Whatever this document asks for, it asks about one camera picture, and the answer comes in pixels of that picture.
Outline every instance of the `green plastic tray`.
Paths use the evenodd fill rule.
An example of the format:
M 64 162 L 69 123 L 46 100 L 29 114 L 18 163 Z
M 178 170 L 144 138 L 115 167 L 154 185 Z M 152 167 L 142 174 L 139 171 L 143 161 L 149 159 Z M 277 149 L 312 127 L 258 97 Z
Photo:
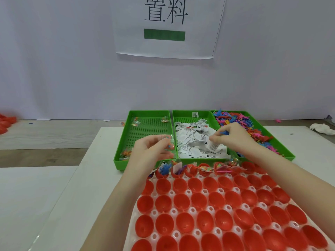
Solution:
M 169 122 L 161 122 L 162 117 L 167 116 Z M 132 126 L 132 122 L 135 117 L 138 117 L 140 125 L 138 127 Z M 124 170 L 128 164 L 128 160 L 120 160 L 120 154 L 125 148 L 132 149 L 136 140 L 143 138 L 147 135 L 159 135 L 159 134 L 169 134 L 173 135 L 174 129 L 171 124 L 170 112 L 168 110 L 149 110 L 149 111 L 130 111 L 126 124 L 123 128 L 123 132 L 120 138 L 118 149 L 116 150 L 114 156 L 114 163 L 116 169 Z M 172 151 L 177 158 L 177 151 L 174 149 Z
M 199 118 L 192 117 L 193 112 L 198 112 Z M 173 115 L 173 125 L 175 122 L 186 122 L 186 123 L 191 123 L 191 122 L 197 122 L 200 119 L 206 119 L 208 126 L 211 128 L 218 130 L 220 128 L 220 124 L 216 121 L 215 117 L 213 116 L 211 111 L 199 111 L 199 110 L 173 110 L 172 111 Z M 176 136 L 174 136 L 174 142 L 175 146 L 177 148 L 177 139 Z M 237 157 L 236 152 L 233 150 L 227 148 L 227 153 L 233 157 Z M 183 164 L 192 164 L 194 162 L 197 163 L 197 165 L 201 163 L 206 163 L 209 164 L 210 166 L 213 166 L 215 162 L 218 161 L 226 161 L 227 159 L 181 159 L 178 157 L 179 160 L 183 162 Z
M 262 131 L 262 134 L 263 135 L 266 135 L 266 136 L 273 136 L 269 131 L 267 131 L 266 128 L 264 128 L 264 126 L 262 126 L 258 121 L 256 121 L 255 118 L 252 117 L 251 114 L 249 114 L 248 112 L 246 111 L 226 111 L 226 110 L 222 110 L 224 112 L 235 112 L 235 113 L 241 113 L 247 117 L 250 118 L 250 120 L 253 122 L 254 124 L 254 128 L 258 129 L 258 130 L 261 130 Z M 279 142 L 274 136 L 273 136 L 273 139 L 271 139 L 270 141 L 270 144 L 275 148 L 277 149 L 277 151 L 279 152 L 280 155 L 284 155 L 284 158 L 292 161 L 295 159 L 295 155 L 293 155 L 292 152 L 290 152 L 285 146 L 283 146 L 283 144 L 281 142 Z M 246 158 L 243 158 L 243 157 L 239 157 L 240 160 L 242 161 L 247 161 Z

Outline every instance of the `forearm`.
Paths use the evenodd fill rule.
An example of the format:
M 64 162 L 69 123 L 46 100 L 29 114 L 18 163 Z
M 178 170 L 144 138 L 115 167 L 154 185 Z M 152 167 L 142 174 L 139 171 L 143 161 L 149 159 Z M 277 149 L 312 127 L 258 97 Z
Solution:
M 125 175 L 115 186 L 88 234 L 81 251 L 122 251 L 141 186 Z
M 263 146 L 253 146 L 243 154 L 262 167 L 335 241 L 335 188 L 332 185 Z

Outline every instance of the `green label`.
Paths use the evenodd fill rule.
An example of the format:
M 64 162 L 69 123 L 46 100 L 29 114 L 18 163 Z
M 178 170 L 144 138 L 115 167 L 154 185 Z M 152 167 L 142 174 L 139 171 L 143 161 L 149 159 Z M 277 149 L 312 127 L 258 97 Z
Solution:
M 144 38 L 145 39 L 185 41 L 185 32 L 144 29 Z

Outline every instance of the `left hand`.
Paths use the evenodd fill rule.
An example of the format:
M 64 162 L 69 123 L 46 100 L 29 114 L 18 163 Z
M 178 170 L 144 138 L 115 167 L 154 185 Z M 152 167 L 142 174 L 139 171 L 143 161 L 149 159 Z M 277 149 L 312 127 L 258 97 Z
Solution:
M 132 181 L 138 180 L 144 183 L 157 161 L 174 157 L 174 154 L 168 151 L 174 149 L 170 139 L 171 135 L 148 135 L 138 139 L 132 149 L 124 175 L 132 178 Z

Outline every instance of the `red plastic pile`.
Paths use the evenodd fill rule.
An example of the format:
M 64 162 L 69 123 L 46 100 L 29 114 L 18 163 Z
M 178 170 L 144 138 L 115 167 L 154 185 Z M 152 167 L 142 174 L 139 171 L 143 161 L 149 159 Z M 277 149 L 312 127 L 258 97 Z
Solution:
M 0 135 L 7 132 L 7 128 L 9 128 L 12 124 L 16 122 L 16 117 L 6 117 L 0 114 Z

